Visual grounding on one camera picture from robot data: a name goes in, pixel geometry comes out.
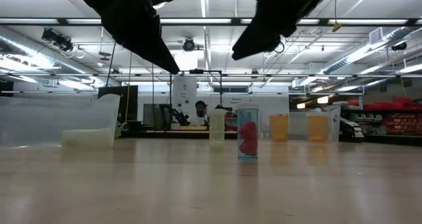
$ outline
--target desk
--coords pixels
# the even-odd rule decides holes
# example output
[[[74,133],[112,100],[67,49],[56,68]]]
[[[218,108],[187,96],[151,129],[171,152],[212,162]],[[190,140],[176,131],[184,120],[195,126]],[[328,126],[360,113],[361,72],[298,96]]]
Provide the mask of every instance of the desk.
[[[225,139],[237,139],[237,131],[225,131]],[[210,132],[205,130],[147,130],[143,132],[123,132],[122,138],[192,138],[209,139]]]

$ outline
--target white wall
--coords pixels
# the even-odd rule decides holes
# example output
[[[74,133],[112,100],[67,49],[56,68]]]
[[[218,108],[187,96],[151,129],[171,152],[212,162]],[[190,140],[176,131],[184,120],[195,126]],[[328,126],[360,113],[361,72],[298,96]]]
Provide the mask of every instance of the white wall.
[[[198,95],[197,100],[202,100],[208,105],[208,109],[213,109],[220,104],[219,95]],[[260,95],[242,95],[242,96],[225,96],[223,95],[223,107],[236,108],[237,103],[252,102],[257,103],[264,114],[288,114],[289,113],[289,96],[260,96]],[[144,104],[152,103],[152,95],[138,96],[138,120],[144,118]],[[154,103],[169,103],[168,95],[155,95]],[[173,102],[173,107],[180,111]]]
[[[151,92],[152,88],[148,85],[139,86],[139,92]],[[37,91],[38,85],[27,82],[18,82],[14,86],[15,91]],[[72,92],[73,89],[60,86],[59,88],[44,88],[40,87],[39,91],[66,91]],[[156,92],[169,92],[167,85],[161,85],[155,87]],[[259,88],[258,86],[253,86],[252,91],[255,93],[259,92],[288,92],[289,88],[287,86],[265,86]],[[15,94],[16,97],[22,98],[42,98],[48,99],[51,101],[64,101],[67,103],[83,103],[96,100],[98,95],[96,94]],[[177,102],[175,98],[172,98],[173,107],[177,107]],[[208,109],[215,108],[220,104],[220,95],[218,94],[197,94],[196,98],[193,98],[193,104],[198,100],[204,101],[208,105]],[[252,102],[257,103],[261,108],[263,115],[271,114],[287,114],[289,113],[289,97],[282,95],[257,95],[257,94],[238,94],[238,95],[223,95],[224,107],[236,108],[237,103],[243,102]],[[152,103],[152,94],[139,94],[138,95],[138,120],[142,121],[144,118],[144,104]],[[170,103],[169,94],[156,94],[154,96],[154,103]]]

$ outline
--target clear plastic bin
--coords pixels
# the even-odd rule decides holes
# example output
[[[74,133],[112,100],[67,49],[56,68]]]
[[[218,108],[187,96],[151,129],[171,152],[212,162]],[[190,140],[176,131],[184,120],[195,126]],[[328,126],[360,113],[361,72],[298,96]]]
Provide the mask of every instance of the clear plastic bin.
[[[92,103],[0,97],[0,147],[110,148],[119,102],[111,94]]]
[[[255,103],[237,104],[238,158],[258,159],[259,107]]]
[[[326,114],[307,114],[310,142],[327,142],[328,117]]]
[[[210,116],[210,148],[220,151],[224,149],[224,109],[213,109]]]
[[[270,115],[271,142],[287,142],[289,115]]]

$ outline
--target black pole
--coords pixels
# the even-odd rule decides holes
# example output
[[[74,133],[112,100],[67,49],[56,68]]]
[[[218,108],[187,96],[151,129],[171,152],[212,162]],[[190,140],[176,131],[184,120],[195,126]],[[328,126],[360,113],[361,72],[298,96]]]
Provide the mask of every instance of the black pole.
[[[220,71],[220,106],[223,107],[223,72]]]
[[[171,93],[171,87],[173,86],[173,76],[171,75],[171,73],[170,73],[170,106],[171,106],[171,108],[173,108],[173,106],[172,106],[172,104],[171,104],[171,96],[172,96],[172,93]]]

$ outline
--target table surface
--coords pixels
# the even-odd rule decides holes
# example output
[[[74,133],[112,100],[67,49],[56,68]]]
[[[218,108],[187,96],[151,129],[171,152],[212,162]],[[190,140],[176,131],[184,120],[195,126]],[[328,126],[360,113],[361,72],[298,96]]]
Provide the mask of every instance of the table surface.
[[[420,223],[422,149],[124,139],[112,150],[0,148],[0,217],[17,223]]]
[[[157,133],[199,133],[199,134],[208,134],[208,130],[147,130],[146,132],[157,132]],[[237,131],[225,131],[225,134],[237,134]]]

